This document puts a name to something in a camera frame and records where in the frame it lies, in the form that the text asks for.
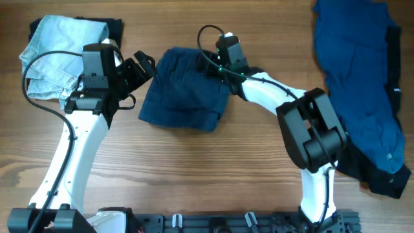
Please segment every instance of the black fabric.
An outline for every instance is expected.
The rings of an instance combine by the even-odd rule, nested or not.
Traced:
[[[403,165],[394,174],[376,168],[368,158],[347,139],[347,149],[343,152],[336,169],[350,177],[366,182],[374,194],[399,199],[407,185],[411,171]]]
[[[386,92],[391,102],[394,118],[401,128],[400,120],[397,118],[397,113],[401,107],[401,55],[400,55],[400,27],[388,27],[386,41],[388,43],[388,83],[386,84]]]
[[[400,121],[397,113],[400,110],[401,90],[399,86],[400,68],[400,33],[399,27],[389,27],[386,34],[388,43],[387,69],[388,83],[385,89],[391,102],[391,108],[398,125]],[[403,165],[394,174],[379,170],[369,159],[353,144],[348,137],[347,149],[339,159],[337,170],[346,175],[354,177],[359,181],[366,182],[374,194],[386,195],[399,199],[407,185],[411,171]]]
[[[85,18],[78,16],[75,19],[85,19],[90,21],[102,22],[108,25],[109,29],[109,39],[115,40],[119,48],[121,48],[121,38],[122,38],[122,19],[98,19],[98,18]],[[28,40],[30,41],[34,35],[34,32],[38,28],[38,25],[42,19],[39,18],[29,24],[30,35],[28,35]]]

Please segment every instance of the wire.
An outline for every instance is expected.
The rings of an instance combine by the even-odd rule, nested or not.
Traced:
[[[132,106],[129,106],[129,107],[119,107],[118,108],[119,110],[131,110],[131,109],[133,109],[135,107],[135,104],[136,104],[136,98],[135,98],[135,96],[133,96],[131,93],[128,93],[128,96],[131,97],[131,99],[134,102],[134,104]]]
[[[84,74],[80,74],[80,75],[79,75],[79,77],[78,77],[78,81],[76,82],[76,87],[75,87],[75,89],[74,89],[75,91],[77,91],[77,90],[79,89],[80,82],[82,81],[83,76],[84,76]]]
[[[325,182],[326,182],[326,193],[325,193],[325,204],[323,207],[323,213],[321,219],[319,220],[318,226],[315,227],[315,232],[319,232],[325,220],[326,212],[329,208],[329,171],[334,169],[333,167],[328,167],[325,171]]]
[[[273,81],[270,81],[270,80],[267,80],[267,79],[264,79],[264,78],[255,78],[255,77],[251,77],[251,76],[247,76],[247,75],[243,75],[243,74],[239,74],[239,73],[236,73],[236,72],[233,72],[233,71],[231,71],[231,70],[228,70],[228,69],[226,69],[226,68],[224,68],[224,67],[221,67],[220,65],[218,65],[218,64],[216,64],[214,61],[212,61],[211,59],[209,59],[209,57],[207,57],[207,55],[205,55],[205,53],[202,51],[202,47],[201,47],[201,43],[200,43],[200,36],[201,36],[201,33],[203,32],[203,30],[204,29],[206,29],[206,28],[215,28],[215,29],[217,29],[218,31],[220,31],[220,33],[221,33],[221,35],[223,36],[224,35],[224,32],[223,32],[223,30],[221,30],[221,28],[219,28],[219,27],[217,27],[217,26],[215,26],[215,25],[205,25],[205,26],[203,26],[201,29],[200,29],[200,31],[199,31],[199,33],[197,34],[197,45],[198,45],[198,47],[199,47],[199,50],[200,50],[200,53],[201,53],[201,55],[204,57],[204,59],[206,59],[211,65],[213,65],[214,67],[216,67],[216,68],[218,68],[218,69],[221,69],[222,71],[224,71],[224,72],[227,72],[227,73],[229,73],[229,74],[232,74],[232,75],[236,75],[236,76],[238,76],[239,78],[243,78],[243,79],[250,79],[250,80],[255,80],[255,81],[259,81],[259,82],[265,82],[265,83],[270,83],[270,84],[272,84],[272,85],[275,85],[276,87],[279,87],[282,91],[284,91],[284,92],[286,92],[288,95],[290,95],[291,97],[293,97],[293,99],[295,99],[295,100],[298,100],[299,98],[296,96],[296,95],[294,95],[289,89],[287,89],[287,88],[285,88],[285,87],[283,87],[282,85],[280,85],[280,84],[278,84],[278,83],[276,83],[276,82],[273,82]]]
[[[33,63],[35,61],[37,61],[39,58],[49,55],[49,54],[70,54],[70,55],[74,55],[74,56],[80,56],[82,57],[82,54],[78,54],[75,52],[67,52],[67,51],[50,51],[50,52],[45,52],[43,54],[40,54],[39,56],[36,56],[32,61],[30,61],[25,69],[25,71],[23,72],[22,78],[21,78],[21,90],[23,92],[23,96],[26,98],[27,102],[29,102],[31,105],[33,105],[34,107],[40,108],[42,110],[45,110],[46,112],[52,113],[53,115],[59,117],[60,119],[62,119],[62,121],[64,121],[64,123],[66,124],[66,126],[69,129],[69,146],[67,148],[67,152],[66,152],[66,156],[63,159],[62,162],[62,166],[59,169],[58,175],[56,176],[56,179],[52,185],[52,188],[50,189],[50,191],[48,191],[47,193],[47,198],[45,201],[45,204],[43,204],[40,213],[38,214],[38,216],[36,217],[36,219],[34,220],[29,233],[33,233],[36,231],[36,229],[38,228],[38,225],[41,221],[41,217],[43,216],[43,214],[46,211],[46,208],[50,205],[50,202],[52,201],[53,197],[56,195],[56,189],[58,188],[58,185],[60,183],[60,180],[62,178],[63,172],[65,171],[65,168],[67,166],[67,163],[69,161],[69,157],[71,156],[72,153],[72,149],[73,149],[73,143],[74,143],[74,130],[72,127],[72,124],[66,119],[66,117],[64,117],[63,115],[61,115],[60,113],[58,113],[55,110],[49,109],[45,106],[39,105],[35,102],[33,102],[27,95],[27,91],[26,91],[26,87],[25,87],[25,80],[26,80],[26,75],[27,72],[30,68],[30,66],[33,65]]]
[[[328,149],[322,143],[322,139],[321,139],[321,137],[320,137],[320,135],[318,133],[318,130],[316,129],[316,127],[312,123],[312,118],[311,118],[309,112],[307,111],[307,109],[305,108],[305,106],[303,106],[302,103],[299,103],[299,107],[302,110],[302,113],[305,115],[305,118],[309,121],[310,128],[312,129],[312,132],[313,132],[313,134],[316,137],[316,141],[318,141],[318,144],[321,146],[322,152],[325,154],[325,157],[326,157],[327,161],[331,164],[331,166],[334,169],[336,169],[336,166],[335,166],[334,161],[332,161],[331,157],[329,156]]]

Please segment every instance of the wood grain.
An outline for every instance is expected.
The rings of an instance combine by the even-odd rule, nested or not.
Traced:
[[[205,24],[235,32],[250,65],[300,89],[324,87],[314,61],[310,1],[7,1],[0,3],[0,232],[13,207],[26,207],[58,145],[60,119],[34,109],[21,94],[19,54],[28,24],[45,14],[122,18],[124,57],[137,50],[159,60],[173,46],[196,47]],[[414,169],[414,4],[389,2],[402,26],[400,119],[405,159]],[[202,44],[213,49],[217,33]],[[134,92],[137,107],[118,112],[96,155],[85,194],[85,212],[130,206],[136,213],[183,214],[296,210],[299,170],[290,161],[277,119],[259,106],[231,97],[219,127],[210,134],[160,129],[137,119],[149,83]],[[42,102],[58,109],[55,102]],[[412,232],[414,182],[400,200],[375,195],[336,174],[338,208],[359,211],[364,232]]]

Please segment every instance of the cable clip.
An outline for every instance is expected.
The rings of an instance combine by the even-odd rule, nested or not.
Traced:
[[[247,222],[247,226],[250,229],[250,233],[259,233],[257,229],[257,219],[253,212],[248,212],[245,214],[245,219]]]
[[[181,214],[174,214],[173,219],[171,221],[172,227],[175,229],[176,233],[182,232],[182,215]]]
[[[58,192],[59,192],[59,191],[56,191],[56,192],[54,192],[54,194],[50,194],[50,190],[49,190],[49,191],[47,191],[46,195],[47,195],[47,196],[50,196],[50,195],[58,195]]]

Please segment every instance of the garment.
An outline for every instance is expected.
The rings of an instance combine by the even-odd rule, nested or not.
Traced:
[[[213,131],[230,90],[199,70],[200,59],[197,49],[168,50],[157,65],[138,118],[163,127]]]
[[[403,165],[394,174],[379,170],[352,142],[347,139],[336,169],[350,177],[368,184],[374,194],[399,199],[407,185],[411,171]]]
[[[314,46],[330,101],[354,145],[374,164],[396,173],[405,138],[395,121],[387,84],[389,26],[385,3],[318,0]]]
[[[53,50],[82,53],[83,46],[108,38],[106,23],[77,20],[63,16],[45,16],[39,23],[30,43],[19,58],[25,70],[37,55]],[[33,63],[27,72],[30,78],[27,94],[31,98],[64,100],[79,84],[83,72],[82,57],[51,54]]]
[[[75,19],[84,19],[89,21],[96,21],[96,22],[102,22],[106,23],[109,29],[109,39],[115,40],[116,44],[118,45],[118,48],[121,48],[121,38],[122,38],[122,19],[100,19],[100,18],[85,18],[85,17],[75,17]],[[42,19],[37,19],[30,23],[30,35],[28,35],[28,40],[30,41],[34,35],[34,32],[38,28],[38,25]]]
[[[388,83],[385,85],[395,120],[399,124],[397,113],[400,109],[401,90],[400,80],[400,33],[399,27],[388,27],[387,41],[387,68]],[[346,175],[366,182],[374,194],[387,195],[399,199],[407,185],[411,171],[403,165],[396,173],[384,172],[375,167],[367,157],[353,144],[347,141],[347,149],[340,157],[337,170]]]

